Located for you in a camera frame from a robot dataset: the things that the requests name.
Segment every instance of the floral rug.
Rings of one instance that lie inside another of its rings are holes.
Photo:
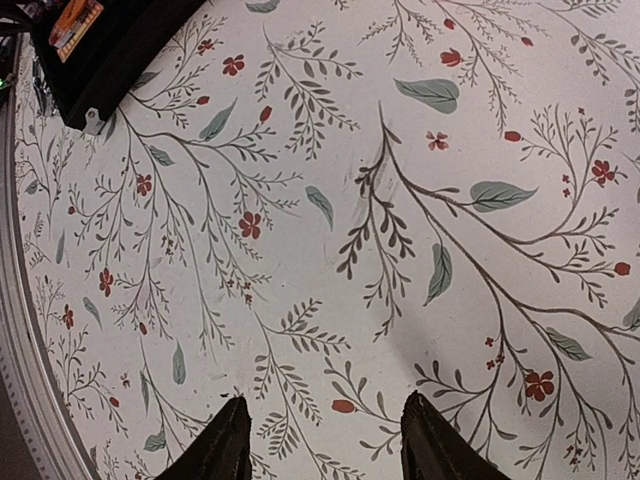
[[[227,398],[256,479],[399,479],[418,389],[513,479],[640,469],[640,10],[219,0],[98,137],[19,75],[24,262],[103,479]]]

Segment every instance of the red flower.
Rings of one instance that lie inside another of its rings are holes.
[[[104,271],[100,272],[100,290],[104,290],[105,297],[111,295],[111,285],[113,285],[113,275],[105,267]]]
[[[259,213],[254,215],[251,212],[245,212],[244,217],[238,222],[242,229],[242,236],[246,238],[251,235],[254,240],[257,240],[260,236],[260,227],[258,226],[260,225],[260,220],[262,220],[262,217]]]
[[[223,65],[225,65],[222,73],[224,75],[235,76],[240,70],[244,68],[244,55],[238,55],[236,58],[228,57],[225,59]]]
[[[204,54],[204,52],[206,52],[207,50],[211,50],[213,48],[213,42],[211,41],[211,39],[206,39],[203,40],[200,45],[198,45],[198,53],[202,56]]]
[[[151,191],[151,175],[146,177],[138,175],[138,193],[143,197],[147,196],[147,193]]]
[[[271,112],[273,111],[273,108],[271,108],[270,106],[266,106],[262,109],[262,112],[260,113],[260,121],[262,123],[266,122],[267,120],[269,120],[269,117],[271,116]]]
[[[522,135],[514,131],[504,132],[504,139],[510,142],[519,142],[522,140]]]
[[[462,62],[460,52],[450,48],[448,52],[442,52],[440,54],[440,61],[447,67],[455,67]]]
[[[624,262],[618,262],[616,263],[616,266],[613,268],[613,271],[616,272],[621,277],[624,277],[629,275],[629,272],[631,271],[631,265]]]
[[[433,133],[427,132],[427,140],[432,140],[429,143],[429,150],[433,151],[436,149],[436,147],[438,147],[438,150],[446,150],[447,148],[449,148],[449,144],[445,142],[447,138],[448,135],[445,135],[442,132],[438,132],[438,135],[436,135],[435,137],[433,136]]]
[[[340,413],[352,413],[356,410],[356,406],[349,400],[334,400],[331,408]]]
[[[526,390],[527,397],[533,397],[536,401],[542,402],[547,395],[551,395],[555,389],[553,386],[553,372],[544,372],[542,377],[535,372],[525,377],[525,382],[529,384]]]
[[[68,304],[64,306],[62,321],[67,326],[67,330],[71,330],[71,327],[73,327],[73,310],[69,308]]]
[[[606,160],[604,162],[602,160],[596,160],[595,165],[591,169],[591,173],[595,175],[596,181],[601,187],[604,187],[607,180],[611,181],[616,177],[616,174],[610,171],[610,168],[609,162]]]

